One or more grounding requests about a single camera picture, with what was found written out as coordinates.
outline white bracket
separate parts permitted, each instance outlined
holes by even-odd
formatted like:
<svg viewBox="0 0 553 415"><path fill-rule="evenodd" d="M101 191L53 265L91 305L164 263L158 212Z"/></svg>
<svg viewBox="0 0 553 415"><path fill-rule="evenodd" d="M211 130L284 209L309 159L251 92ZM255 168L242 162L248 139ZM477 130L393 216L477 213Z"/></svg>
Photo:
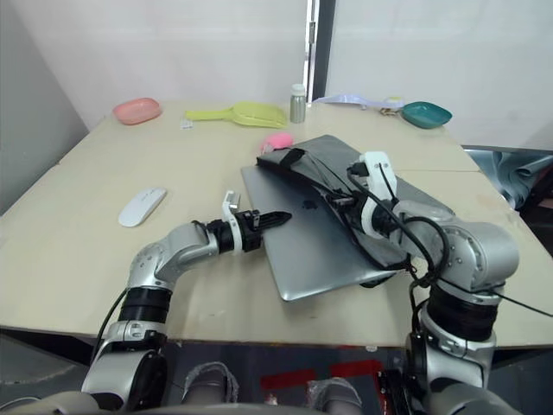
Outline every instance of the white bracket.
<svg viewBox="0 0 553 415"><path fill-rule="evenodd" d="M231 226L232 240L234 241L234 255L242 253L242 234L240 233L240 225L234 217L234 213L238 210L240 203L240 194L232 190L227 190L225 199L223 200L223 220L226 220Z"/></svg>
<svg viewBox="0 0 553 415"><path fill-rule="evenodd" d="M369 172L369 175L366 177L368 189L379 199L390 200L391 194L388 186L386 186L385 177L390 184L393 194L397 191L397 179L386 153L383 151L367 151L359 157L359 161L365 164ZM384 236L372 227L372 214L376 207L377 204L373 199L366 200L361 211L361 226L363 227L363 232L367 235L375 239L382 239Z"/></svg>

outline white wall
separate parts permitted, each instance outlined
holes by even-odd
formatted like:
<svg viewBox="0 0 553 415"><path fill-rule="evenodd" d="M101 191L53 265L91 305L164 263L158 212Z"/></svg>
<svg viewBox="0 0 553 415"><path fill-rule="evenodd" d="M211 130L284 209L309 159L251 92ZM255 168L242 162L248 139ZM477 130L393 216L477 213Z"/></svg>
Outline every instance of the white wall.
<svg viewBox="0 0 553 415"><path fill-rule="evenodd" d="M0 214L86 133L10 2L0 0Z"/></svg>
<svg viewBox="0 0 553 415"><path fill-rule="evenodd" d="M339 0L327 95L449 109L462 144L553 150L553 2Z"/></svg>
<svg viewBox="0 0 553 415"><path fill-rule="evenodd" d="M92 128L128 99L284 102L302 82L307 0L16 0Z"/></svg>

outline pink sponge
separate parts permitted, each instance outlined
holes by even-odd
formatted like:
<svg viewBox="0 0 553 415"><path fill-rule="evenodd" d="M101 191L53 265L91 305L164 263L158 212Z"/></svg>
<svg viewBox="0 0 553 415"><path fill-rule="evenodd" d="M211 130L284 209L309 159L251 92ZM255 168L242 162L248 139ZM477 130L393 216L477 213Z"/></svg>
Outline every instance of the pink sponge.
<svg viewBox="0 0 553 415"><path fill-rule="evenodd" d="M273 150L290 147L294 143L294 138L288 132L277 132L268 136L261 144L261 153L269 153Z"/></svg>

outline small white label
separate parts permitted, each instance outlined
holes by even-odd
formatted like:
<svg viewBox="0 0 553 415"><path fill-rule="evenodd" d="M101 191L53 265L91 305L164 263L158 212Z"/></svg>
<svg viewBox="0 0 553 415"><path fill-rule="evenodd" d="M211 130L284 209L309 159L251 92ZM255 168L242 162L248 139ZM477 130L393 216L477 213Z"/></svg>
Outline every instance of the small white label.
<svg viewBox="0 0 553 415"><path fill-rule="evenodd" d="M189 130L192 127L194 127L194 123L192 122L192 120L188 118L181 119L181 130Z"/></svg>

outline pink bowl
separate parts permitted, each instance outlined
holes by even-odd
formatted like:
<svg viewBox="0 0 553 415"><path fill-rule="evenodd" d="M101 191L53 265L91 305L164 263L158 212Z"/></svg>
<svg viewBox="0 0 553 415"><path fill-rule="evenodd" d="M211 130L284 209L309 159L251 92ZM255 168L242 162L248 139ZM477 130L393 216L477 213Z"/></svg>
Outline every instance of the pink bowl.
<svg viewBox="0 0 553 415"><path fill-rule="evenodd" d="M113 108L113 114L125 125L140 124L161 113L159 102L152 98L133 99Z"/></svg>

